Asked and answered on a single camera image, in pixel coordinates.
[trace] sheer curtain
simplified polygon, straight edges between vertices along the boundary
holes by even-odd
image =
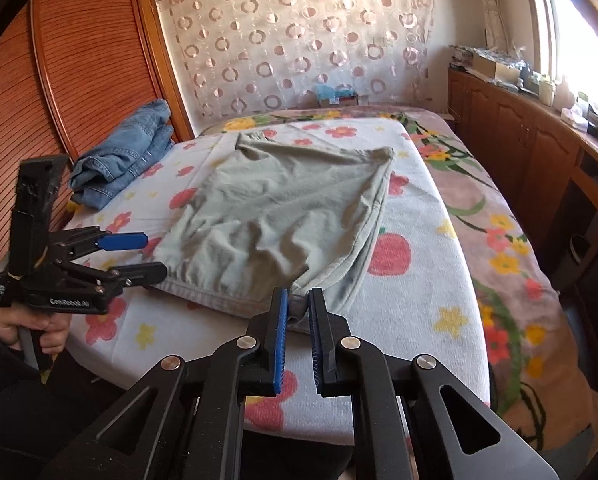
[[[488,48],[509,52],[508,35],[500,9],[500,0],[481,0],[486,18],[486,43]]]

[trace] metal screw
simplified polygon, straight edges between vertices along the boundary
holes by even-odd
[[[355,350],[361,346],[361,341],[359,341],[359,339],[356,337],[349,335],[341,340],[341,346],[343,346],[343,348],[347,348],[348,350]]]
[[[256,344],[257,340],[249,335],[242,335],[239,339],[237,339],[237,346],[239,348],[243,348],[244,350],[252,348]]]
[[[432,370],[432,368],[437,366],[437,360],[432,355],[421,354],[417,357],[417,366],[424,370]]]
[[[176,370],[181,365],[181,359],[179,359],[176,355],[169,355],[168,357],[164,357],[161,360],[161,368],[166,370],[167,372],[172,372]]]

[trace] wardrobe door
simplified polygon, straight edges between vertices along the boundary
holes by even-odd
[[[63,152],[39,84],[30,42],[28,7],[0,38],[0,260],[8,250],[10,210],[23,158]],[[55,202],[52,229],[66,223],[70,190],[64,185]]]
[[[74,160],[162,97],[137,0],[31,0],[39,75]]]

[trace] gray-green garment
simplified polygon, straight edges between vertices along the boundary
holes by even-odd
[[[300,320],[320,286],[329,310],[345,314],[377,240],[393,156],[239,134],[154,250],[169,271],[159,288],[252,317],[283,286]]]

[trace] denim jacket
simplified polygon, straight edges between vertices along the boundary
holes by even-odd
[[[163,99],[137,108],[106,140],[77,159],[70,174],[70,187],[77,190],[95,178],[112,182],[122,176],[140,159],[153,142],[157,130],[164,126],[169,118],[170,107]],[[148,166],[141,167],[137,174],[147,168]]]
[[[173,146],[172,126],[166,124],[157,129],[148,149],[137,158],[135,163],[125,173],[107,182],[99,175],[79,189],[74,190],[71,200],[77,204],[84,204],[97,210],[108,204],[121,190],[126,188],[137,176],[156,164]]]

